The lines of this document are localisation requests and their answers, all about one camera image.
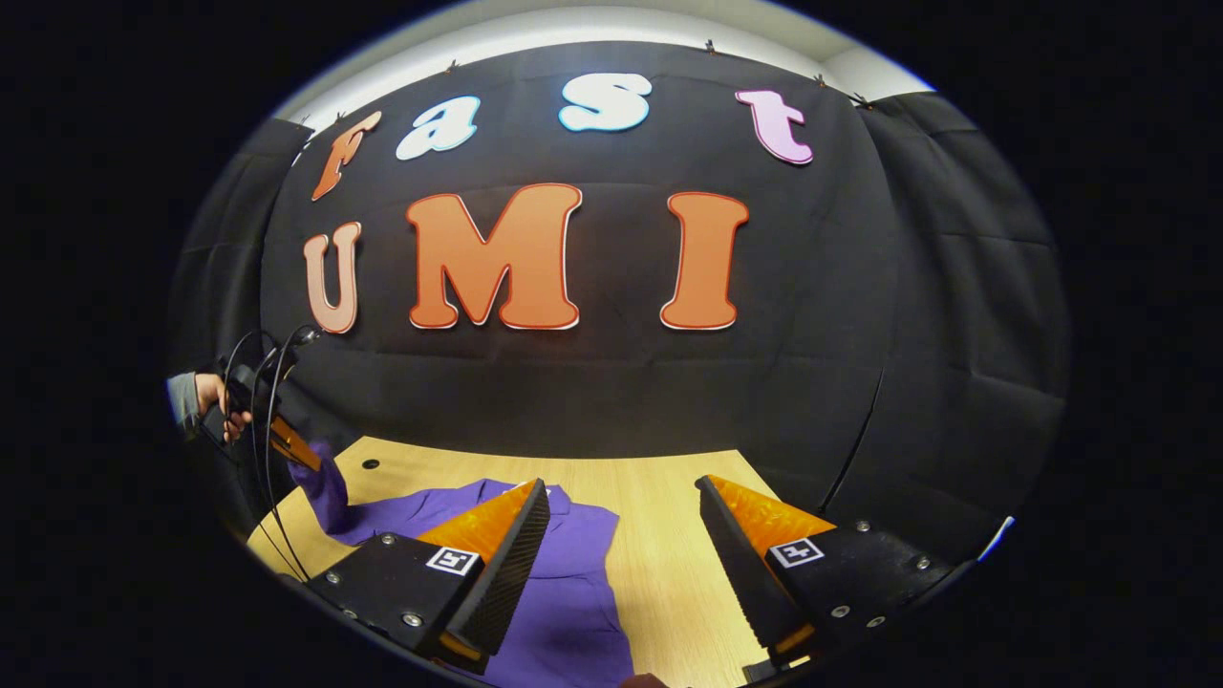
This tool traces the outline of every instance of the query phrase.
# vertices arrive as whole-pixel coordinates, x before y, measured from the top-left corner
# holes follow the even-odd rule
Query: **pink letter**
[[[309,292],[309,309],[319,326],[342,334],[357,321],[357,251],[353,244],[361,236],[361,222],[350,221],[336,227],[335,248],[340,263],[340,303],[333,306],[327,298],[323,284],[323,254],[327,253],[327,235],[311,236],[302,251],[306,255],[306,288]]]
[[[794,141],[790,122],[802,123],[802,112],[781,101],[773,90],[740,90],[735,100],[752,108],[752,120],[756,122],[756,138],[764,148],[788,163],[805,165],[813,158],[811,148]]]

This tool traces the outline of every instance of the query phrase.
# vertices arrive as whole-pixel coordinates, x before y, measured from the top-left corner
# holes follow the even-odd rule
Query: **clip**
[[[849,99],[857,103],[859,105],[865,106],[867,110],[874,109],[874,105],[872,105],[866,98],[862,98],[862,94],[857,93],[856,90],[854,92],[854,95],[849,97]]]

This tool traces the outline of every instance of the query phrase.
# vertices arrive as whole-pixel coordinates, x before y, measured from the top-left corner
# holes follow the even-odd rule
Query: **purple shirt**
[[[314,473],[289,463],[323,532],[356,546],[382,533],[415,538],[510,490],[481,480],[455,490],[424,490],[369,505],[349,506],[339,468],[324,445]],[[550,521],[501,649],[479,681],[501,688],[618,688],[632,676],[629,638],[620,628],[604,560],[620,517],[575,505],[548,485]]]

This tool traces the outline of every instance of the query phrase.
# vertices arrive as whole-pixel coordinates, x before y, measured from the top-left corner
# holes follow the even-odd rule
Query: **wall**
[[[335,121],[336,112],[358,106],[428,76],[505,53],[589,40],[643,40],[714,49],[748,57],[808,78],[817,73],[833,88],[845,90],[821,62],[746,31],[697,17],[636,7],[560,7],[525,12],[482,22],[433,38],[380,61],[319,97],[276,112],[317,131]]]
[[[833,86],[833,82],[828,79],[828,75],[833,75],[837,82],[844,86],[837,88],[846,93],[859,93],[867,100],[934,90],[900,65],[865,45],[850,48],[824,60],[824,68],[828,70],[824,78],[829,86]]]

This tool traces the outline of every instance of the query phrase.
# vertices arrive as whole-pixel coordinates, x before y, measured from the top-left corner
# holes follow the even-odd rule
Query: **wooden table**
[[[373,470],[361,467],[378,459]],[[768,655],[756,643],[701,522],[693,483],[713,474],[770,497],[772,490],[739,452],[637,459],[534,459],[430,450],[363,437],[335,462],[349,502],[375,502],[421,490],[461,488],[477,480],[543,479],[574,502],[620,516],[607,557],[620,623],[634,668],[675,688],[729,688],[745,683],[742,667]],[[330,567],[353,551],[319,528],[301,489],[278,507],[307,573]],[[268,514],[264,529],[287,556]],[[256,529],[247,541],[273,571],[291,573]]]

